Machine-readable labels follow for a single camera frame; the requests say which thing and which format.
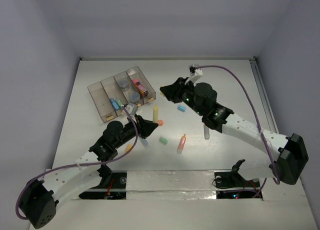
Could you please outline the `blue highlighter cap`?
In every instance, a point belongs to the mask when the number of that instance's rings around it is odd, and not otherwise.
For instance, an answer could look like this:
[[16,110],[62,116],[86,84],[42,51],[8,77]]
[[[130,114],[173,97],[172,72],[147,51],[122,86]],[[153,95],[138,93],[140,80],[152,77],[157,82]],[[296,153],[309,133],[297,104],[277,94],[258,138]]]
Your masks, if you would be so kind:
[[182,105],[178,105],[177,110],[184,113],[186,111],[186,108]]

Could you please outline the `yellow highlighter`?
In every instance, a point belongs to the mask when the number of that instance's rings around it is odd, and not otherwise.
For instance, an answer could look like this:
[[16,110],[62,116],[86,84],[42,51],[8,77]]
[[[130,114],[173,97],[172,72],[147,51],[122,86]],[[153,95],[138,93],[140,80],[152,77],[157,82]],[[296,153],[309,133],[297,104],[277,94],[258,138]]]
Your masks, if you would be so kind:
[[152,121],[157,124],[158,120],[159,120],[159,108],[157,105],[155,105],[152,111]]

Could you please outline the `clear paperclip jar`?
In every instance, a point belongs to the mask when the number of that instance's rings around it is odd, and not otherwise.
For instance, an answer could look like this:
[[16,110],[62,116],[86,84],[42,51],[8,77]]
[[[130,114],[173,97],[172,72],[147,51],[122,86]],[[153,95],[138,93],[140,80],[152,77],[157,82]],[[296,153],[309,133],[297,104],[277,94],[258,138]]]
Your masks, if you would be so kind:
[[131,103],[137,103],[141,99],[141,96],[138,92],[132,92],[129,94],[129,101]]
[[129,89],[129,82],[126,78],[121,78],[118,80],[118,85],[122,91],[127,91]]

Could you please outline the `pink capped pen tube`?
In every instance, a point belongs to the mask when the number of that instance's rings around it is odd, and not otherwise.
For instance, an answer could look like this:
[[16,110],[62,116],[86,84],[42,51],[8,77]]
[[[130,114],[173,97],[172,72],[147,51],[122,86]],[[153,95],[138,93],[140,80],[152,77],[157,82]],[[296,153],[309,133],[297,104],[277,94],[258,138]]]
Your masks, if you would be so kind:
[[138,79],[133,79],[132,82],[137,87],[141,96],[145,97],[149,94],[148,90],[141,84]]

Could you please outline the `blue highlighter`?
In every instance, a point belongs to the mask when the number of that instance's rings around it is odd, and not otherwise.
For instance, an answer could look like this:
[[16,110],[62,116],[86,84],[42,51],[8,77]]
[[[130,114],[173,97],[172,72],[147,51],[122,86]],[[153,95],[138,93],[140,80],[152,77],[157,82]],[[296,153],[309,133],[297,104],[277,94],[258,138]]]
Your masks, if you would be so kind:
[[139,140],[145,149],[148,149],[150,147],[150,145],[146,139],[140,138]]
[[114,98],[110,98],[109,100],[110,100],[110,103],[111,103],[112,107],[113,107],[115,110],[118,110],[118,109],[120,108]]

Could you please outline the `green capped highlighter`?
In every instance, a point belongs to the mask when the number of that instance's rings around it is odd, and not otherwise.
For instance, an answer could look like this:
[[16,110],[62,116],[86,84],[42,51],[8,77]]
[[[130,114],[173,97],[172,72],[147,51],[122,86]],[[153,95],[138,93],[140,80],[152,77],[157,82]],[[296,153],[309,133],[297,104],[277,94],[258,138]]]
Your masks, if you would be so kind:
[[115,101],[116,101],[117,105],[119,106],[119,108],[123,108],[126,106],[119,98],[116,98]]

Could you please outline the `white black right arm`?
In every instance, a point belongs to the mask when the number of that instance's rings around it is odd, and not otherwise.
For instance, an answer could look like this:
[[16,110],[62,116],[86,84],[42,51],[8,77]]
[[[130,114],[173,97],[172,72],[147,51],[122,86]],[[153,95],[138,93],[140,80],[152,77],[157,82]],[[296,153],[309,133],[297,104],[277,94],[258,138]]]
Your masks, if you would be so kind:
[[272,157],[263,178],[279,177],[282,183],[295,185],[309,160],[303,138],[286,136],[259,128],[231,109],[217,102],[217,92],[210,84],[192,83],[178,78],[173,84],[160,87],[166,99],[175,104],[185,103],[202,117],[211,130],[237,138]]

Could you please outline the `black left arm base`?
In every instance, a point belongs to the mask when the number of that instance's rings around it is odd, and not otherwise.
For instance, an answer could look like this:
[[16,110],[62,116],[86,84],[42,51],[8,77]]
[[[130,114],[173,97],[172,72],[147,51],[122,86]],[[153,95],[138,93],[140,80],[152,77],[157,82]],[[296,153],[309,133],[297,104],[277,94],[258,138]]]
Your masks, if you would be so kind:
[[112,171],[108,166],[103,165],[98,169],[101,177],[97,189],[121,190],[124,191],[127,185],[127,171]]

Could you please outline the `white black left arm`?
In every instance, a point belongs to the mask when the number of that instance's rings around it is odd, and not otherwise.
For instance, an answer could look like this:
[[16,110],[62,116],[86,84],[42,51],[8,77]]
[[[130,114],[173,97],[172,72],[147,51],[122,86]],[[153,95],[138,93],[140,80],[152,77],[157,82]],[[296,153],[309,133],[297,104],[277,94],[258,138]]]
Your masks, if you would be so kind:
[[18,198],[16,211],[22,212],[35,229],[44,227],[69,200],[93,187],[108,187],[113,172],[107,164],[118,159],[118,148],[132,139],[146,139],[158,126],[140,115],[129,117],[127,124],[110,122],[96,143],[74,163],[30,180]]

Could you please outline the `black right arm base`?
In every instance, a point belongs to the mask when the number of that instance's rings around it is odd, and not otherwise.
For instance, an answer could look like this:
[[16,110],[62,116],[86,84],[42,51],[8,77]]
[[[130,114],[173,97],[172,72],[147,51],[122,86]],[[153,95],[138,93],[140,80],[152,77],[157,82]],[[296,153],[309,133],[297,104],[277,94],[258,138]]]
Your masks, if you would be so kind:
[[241,159],[232,166],[231,170],[215,172],[214,179],[212,180],[212,185],[221,190],[231,188],[260,187],[259,180],[257,182],[254,182],[253,180],[245,180],[238,173],[240,166],[244,162],[245,160]]

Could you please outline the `green highlighter cap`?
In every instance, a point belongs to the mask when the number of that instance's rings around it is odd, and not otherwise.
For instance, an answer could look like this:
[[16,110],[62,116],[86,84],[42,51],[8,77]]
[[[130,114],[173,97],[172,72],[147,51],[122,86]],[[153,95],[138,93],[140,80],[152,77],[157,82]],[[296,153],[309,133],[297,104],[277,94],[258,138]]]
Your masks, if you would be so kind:
[[160,142],[161,144],[163,144],[163,145],[167,145],[167,144],[168,144],[168,140],[165,139],[165,138],[162,137],[162,136],[159,138],[159,142]]

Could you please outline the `orange yellow highlighter cap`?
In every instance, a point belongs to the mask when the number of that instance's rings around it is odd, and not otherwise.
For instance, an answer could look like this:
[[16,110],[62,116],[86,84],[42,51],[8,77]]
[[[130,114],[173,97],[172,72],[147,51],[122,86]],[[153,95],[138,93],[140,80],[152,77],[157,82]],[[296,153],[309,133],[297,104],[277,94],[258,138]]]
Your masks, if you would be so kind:
[[128,152],[131,148],[132,148],[132,144],[129,144],[127,147],[126,147],[126,149],[125,149],[125,152]]

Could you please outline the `orange highlighter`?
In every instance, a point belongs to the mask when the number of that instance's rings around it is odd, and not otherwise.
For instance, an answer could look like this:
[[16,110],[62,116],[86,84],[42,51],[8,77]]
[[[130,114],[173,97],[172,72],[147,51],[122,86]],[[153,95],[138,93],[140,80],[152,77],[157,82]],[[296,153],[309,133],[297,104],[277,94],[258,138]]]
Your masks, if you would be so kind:
[[184,146],[186,143],[186,139],[187,139],[186,134],[184,134],[179,141],[179,144],[178,144],[178,147],[176,150],[177,154],[180,155],[183,152],[183,149],[184,149]]

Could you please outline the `smoky clear drawer organizer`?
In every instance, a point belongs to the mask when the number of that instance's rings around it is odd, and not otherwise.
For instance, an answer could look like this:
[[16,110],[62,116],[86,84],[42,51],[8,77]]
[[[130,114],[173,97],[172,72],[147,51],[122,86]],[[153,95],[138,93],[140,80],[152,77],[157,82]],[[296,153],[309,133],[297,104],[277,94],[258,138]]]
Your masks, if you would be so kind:
[[[118,80],[121,78],[126,78],[129,82],[129,88],[127,91],[121,90],[118,84]],[[148,90],[147,96],[141,96],[138,88],[133,83],[134,79],[138,79]],[[103,123],[107,123],[124,114],[122,108],[119,108],[118,110],[113,108],[110,98],[114,98],[114,100],[120,99],[125,105],[127,105],[130,103],[129,94],[137,92],[140,94],[140,100],[134,104],[138,107],[151,103],[157,98],[156,91],[138,66],[134,66],[126,71],[91,84],[87,89]]]

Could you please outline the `grey highlighter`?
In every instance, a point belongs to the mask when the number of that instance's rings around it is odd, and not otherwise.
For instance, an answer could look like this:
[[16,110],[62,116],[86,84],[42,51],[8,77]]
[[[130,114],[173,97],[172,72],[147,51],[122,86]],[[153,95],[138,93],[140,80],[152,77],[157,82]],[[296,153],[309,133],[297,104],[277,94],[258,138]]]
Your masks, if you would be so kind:
[[204,132],[204,139],[209,140],[210,139],[210,129],[206,125],[203,126],[203,132]]

